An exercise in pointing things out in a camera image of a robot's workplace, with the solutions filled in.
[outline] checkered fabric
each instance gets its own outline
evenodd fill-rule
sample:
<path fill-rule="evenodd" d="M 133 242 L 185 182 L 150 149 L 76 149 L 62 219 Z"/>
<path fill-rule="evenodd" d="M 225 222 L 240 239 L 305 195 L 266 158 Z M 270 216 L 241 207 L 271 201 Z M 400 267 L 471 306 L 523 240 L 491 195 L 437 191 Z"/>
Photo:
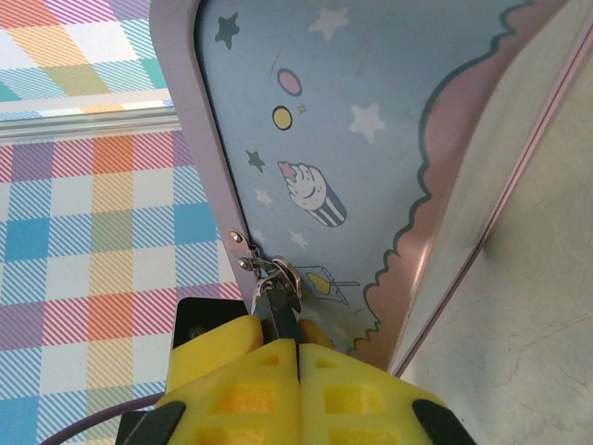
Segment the checkered fabric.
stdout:
<path fill-rule="evenodd" d="M 239 297 L 181 132 L 0 146 L 0 259 L 11 445 L 161 391 L 176 301 Z"/>
<path fill-rule="evenodd" d="M 149 3 L 1 0 L 0 105 L 166 88 L 150 40 Z M 44 115 L 32 110 L 16 119 L 34 113 Z"/>

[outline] cupcake illustration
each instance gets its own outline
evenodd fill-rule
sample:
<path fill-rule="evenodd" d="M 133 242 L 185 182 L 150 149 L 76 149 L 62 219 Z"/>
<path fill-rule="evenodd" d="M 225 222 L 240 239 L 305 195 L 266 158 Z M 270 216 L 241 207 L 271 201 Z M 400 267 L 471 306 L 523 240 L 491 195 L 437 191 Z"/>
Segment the cupcake illustration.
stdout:
<path fill-rule="evenodd" d="M 337 227 L 346 220 L 346 208 L 315 167 L 278 162 L 292 200 L 326 227 Z"/>

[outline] screw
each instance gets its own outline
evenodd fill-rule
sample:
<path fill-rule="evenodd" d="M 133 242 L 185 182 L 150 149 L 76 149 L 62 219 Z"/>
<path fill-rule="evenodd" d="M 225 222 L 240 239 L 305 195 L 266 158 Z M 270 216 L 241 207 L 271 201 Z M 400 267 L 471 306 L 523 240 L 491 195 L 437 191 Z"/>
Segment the screw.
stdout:
<path fill-rule="evenodd" d="M 243 242 L 243 237 L 241 236 L 241 234 L 239 234 L 238 232 L 236 232 L 235 230 L 231 231 L 231 238 L 234 240 L 235 243 L 239 244 Z"/>
<path fill-rule="evenodd" d="M 251 269 L 251 266 L 249 265 L 249 263 L 243 259 L 237 260 L 237 263 L 239 264 L 239 267 L 241 269 L 245 269 L 246 271 Z"/>

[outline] white star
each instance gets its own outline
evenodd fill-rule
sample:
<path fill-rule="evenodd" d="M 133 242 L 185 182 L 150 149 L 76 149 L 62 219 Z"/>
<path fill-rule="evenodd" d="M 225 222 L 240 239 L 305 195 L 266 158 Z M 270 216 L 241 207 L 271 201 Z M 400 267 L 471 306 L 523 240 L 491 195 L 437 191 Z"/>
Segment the white star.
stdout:
<path fill-rule="evenodd" d="M 309 26 L 309 31 L 321 31 L 323 32 L 323 38 L 326 41 L 332 40 L 334 37 L 335 29 L 338 26 L 346 26 L 350 20 L 346 17 L 348 8 L 345 7 L 339 11 L 330 11 L 324 7 L 319 13 L 319 18 L 316 22 Z"/>
<path fill-rule="evenodd" d="M 266 205 L 266 207 L 269 209 L 271 206 L 271 199 L 270 199 L 270 197 L 268 197 L 268 192 L 266 192 L 265 190 L 263 192 L 260 192 L 256 188 L 256 193 L 258 194 L 258 201 L 263 202 Z"/>
<path fill-rule="evenodd" d="M 266 238 L 263 237 L 263 235 L 261 234 L 261 232 L 259 230 L 254 230 L 252 232 L 252 235 L 255 239 L 257 239 L 260 243 L 265 243 L 266 242 Z"/>
<path fill-rule="evenodd" d="M 341 338 L 348 338 L 349 335 L 347 334 L 347 332 L 341 328 L 341 327 L 337 327 L 334 326 L 334 332 L 337 333 Z"/>
<path fill-rule="evenodd" d="M 309 245 L 309 243 L 305 241 L 305 238 L 303 238 L 302 234 L 296 234 L 292 230 L 290 231 L 290 239 L 296 242 L 300 246 L 300 248 L 305 248 Z"/>
<path fill-rule="evenodd" d="M 352 133 L 361 132 L 371 144 L 374 144 L 374 132 L 385 129 L 385 122 L 379 118 L 379 104 L 372 104 L 368 108 L 352 106 L 354 121 L 350 125 Z"/>

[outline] pink wavy border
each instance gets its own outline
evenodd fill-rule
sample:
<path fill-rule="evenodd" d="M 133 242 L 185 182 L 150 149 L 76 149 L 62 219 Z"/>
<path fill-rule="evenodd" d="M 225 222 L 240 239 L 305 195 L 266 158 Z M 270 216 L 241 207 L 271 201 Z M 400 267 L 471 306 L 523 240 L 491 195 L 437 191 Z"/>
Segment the pink wavy border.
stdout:
<path fill-rule="evenodd" d="M 500 40 L 498 52 L 454 78 L 431 109 L 425 128 L 430 166 L 424 183 L 432 199 L 415 214 L 413 228 L 397 242 L 397 253 L 385 259 L 385 272 L 367 290 L 367 303 L 381 314 L 379 330 L 355 342 L 353 357 L 387 369 L 417 293 L 420 277 L 435 242 L 455 178 L 473 132 L 505 70 L 539 30 L 568 0 L 539 0 L 512 11 L 507 22 L 515 34 Z"/>

